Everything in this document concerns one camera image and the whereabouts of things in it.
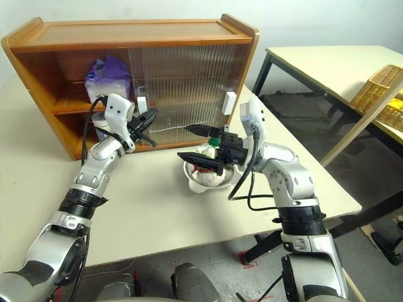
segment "ribbed plastic panel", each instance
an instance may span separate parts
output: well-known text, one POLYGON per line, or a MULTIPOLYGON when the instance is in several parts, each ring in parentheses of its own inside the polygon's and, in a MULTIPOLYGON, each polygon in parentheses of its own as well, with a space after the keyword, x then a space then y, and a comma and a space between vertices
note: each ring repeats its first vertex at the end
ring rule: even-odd
POLYGON ((159 114, 148 135, 159 145, 203 140, 183 129, 225 125, 225 93, 236 91, 248 45, 149 47, 129 50, 135 95, 159 114))

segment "purple package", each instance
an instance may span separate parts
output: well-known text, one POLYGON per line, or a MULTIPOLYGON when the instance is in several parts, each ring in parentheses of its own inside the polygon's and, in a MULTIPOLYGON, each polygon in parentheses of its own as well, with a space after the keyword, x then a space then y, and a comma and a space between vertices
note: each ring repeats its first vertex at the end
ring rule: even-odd
POLYGON ((128 98, 130 94, 130 74, 124 61, 106 56, 105 62, 98 59, 91 64, 85 78, 85 86, 91 103, 100 95, 116 93, 128 98))

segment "white wall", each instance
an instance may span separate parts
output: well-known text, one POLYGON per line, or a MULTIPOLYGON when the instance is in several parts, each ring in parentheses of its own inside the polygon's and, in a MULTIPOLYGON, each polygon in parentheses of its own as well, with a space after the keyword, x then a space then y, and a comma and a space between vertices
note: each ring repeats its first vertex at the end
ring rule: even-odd
MULTIPOLYGON (((255 26, 261 36, 246 80, 257 77, 267 46, 383 45, 403 53, 403 0, 0 0, 0 35, 34 16, 44 21, 219 18, 222 13, 255 26)), ((15 71, 0 53, 0 88, 15 71)), ((306 90, 273 69, 263 92, 306 90)))

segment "wooden cabinet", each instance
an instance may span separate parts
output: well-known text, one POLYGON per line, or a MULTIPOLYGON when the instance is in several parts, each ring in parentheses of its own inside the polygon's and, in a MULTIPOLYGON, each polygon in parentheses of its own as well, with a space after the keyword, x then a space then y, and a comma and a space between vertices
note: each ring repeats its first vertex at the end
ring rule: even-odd
MULTIPOLYGON (((259 32, 223 14, 220 20, 31 21, 1 43, 68 154, 81 157, 91 104, 84 78, 91 63, 112 55, 132 75, 130 99, 145 96, 159 115, 148 135, 158 148, 200 143, 183 126, 223 126, 227 91, 239 95, 259 32)), ((98 105, 96 110, 103 110, 98 105)), ((96 141, 91 130, 88 145, 96 141)), ((150 150, 140 143, 136 151, 150 150)))

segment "metal table frame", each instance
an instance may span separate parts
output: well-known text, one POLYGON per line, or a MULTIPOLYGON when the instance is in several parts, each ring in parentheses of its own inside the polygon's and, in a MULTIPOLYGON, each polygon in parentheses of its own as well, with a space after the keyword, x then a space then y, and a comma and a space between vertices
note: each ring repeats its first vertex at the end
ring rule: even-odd
MULTIPOLYGON (((332 117, 337 110, 343 112, 342 117, 337 120, 336 124, 332 128, 332 131, 335 131, 338 128, 342 127, 346 123, 346 118, 353 118, 355 121, 358 121, 362 117, 362 115, 360 115, 358 112, 345 105, 336 96, 332 95, 331 91, 327 91, 323 87, 318 86, 316 83, 304 77, 301 73, 297 72, 295 69, 291 68, 289 65, 285 64, 281 60, 278 60, 270 53, 267 53, 259 72, 258 78, 256 79, 256 82, 253 86, 252 92, 255 95, 259 96, 263 84, 273 64, 275 64, 281 70, 284 70, 287 74, 301 82, 303 85, 307 86, 309 89, 323 95, 323 97, 332 104, 332 107, 327 112, 328 117, 332 117)), ((369 124, 365 129, 369 131, 374 137, 377 137, 388 148, 393 150, 398 156, 403 157, 403 147, 399 142, 384 133, 374 124, 369 124)), ((330 233, 333 235, 334 238, 338 238, 341 235, 349 233, 356 228, 367 225, 372 221, 399 209, 401 206, 403 206, 403 190, 397 191, 393 196, 383 200, 382 202, 378 203, 375 206, 372 206, 365 211, 362 211, 357 215, 348 215, 342 217, 342 224, 334 227, 332 230, 330 230, 330 233)), ((255 238, 257 244, 253 248, 242 254, 242 261, 246 264, 250 263, 259 256, 270 252, 277 246, 281 245, 282 242, 280 233, 281 231, 275 231, 264 239, 256 235, 255 238)))

